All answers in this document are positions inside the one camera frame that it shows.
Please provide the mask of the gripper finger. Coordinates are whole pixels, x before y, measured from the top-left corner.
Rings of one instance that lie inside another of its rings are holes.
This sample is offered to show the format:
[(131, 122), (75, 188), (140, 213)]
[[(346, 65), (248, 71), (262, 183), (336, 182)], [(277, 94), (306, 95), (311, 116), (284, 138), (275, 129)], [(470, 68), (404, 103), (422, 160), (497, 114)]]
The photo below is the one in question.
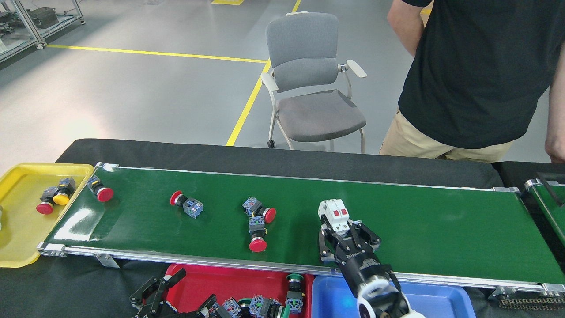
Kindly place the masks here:
[(138, 311), (134, 318), (173, 318), (180, 313), (167, 300), (168, 290), (174, 287), (186, 276), (186, 270), (181, 268), (174, 275), (162, 278), (152, 277), (138, 288), (131, 296), (130, 302)]
[(216, 309), (213, 308), (217, 304), (216, 295), (210, 295), (207, 300), (198, 308), (198, 310), (178, 313), (177, 318), (211, 318), (216, 315)]

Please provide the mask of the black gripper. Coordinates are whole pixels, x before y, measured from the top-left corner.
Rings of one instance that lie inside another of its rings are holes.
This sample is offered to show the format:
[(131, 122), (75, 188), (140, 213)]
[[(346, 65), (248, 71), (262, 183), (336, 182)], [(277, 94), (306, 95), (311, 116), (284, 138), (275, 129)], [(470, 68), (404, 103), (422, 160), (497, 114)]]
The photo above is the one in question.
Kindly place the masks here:
[(359, 290), (366, 284), (383, 280), (383, 286), (389, 284), (389, 265), (383, 265), (375, 254), (380, 248), (381, 238), (362, 221), (349, 221), (349, 232), (359, 250), (344, 250), (345, 233), (337, 233), (327, 225), (321, 225), (319, 232), (319, 256), (321, 261), (336, 261), (347, 286)]

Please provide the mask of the person's left hand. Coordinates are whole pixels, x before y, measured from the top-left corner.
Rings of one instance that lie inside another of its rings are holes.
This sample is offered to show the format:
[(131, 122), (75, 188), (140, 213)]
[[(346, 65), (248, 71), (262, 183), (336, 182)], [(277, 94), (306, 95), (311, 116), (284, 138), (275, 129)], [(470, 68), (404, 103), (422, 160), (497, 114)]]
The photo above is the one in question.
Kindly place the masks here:
[(545, 152), (551, 163), (565, 163), (565, 139), (561, 136), (548, 136), (545, 141)]

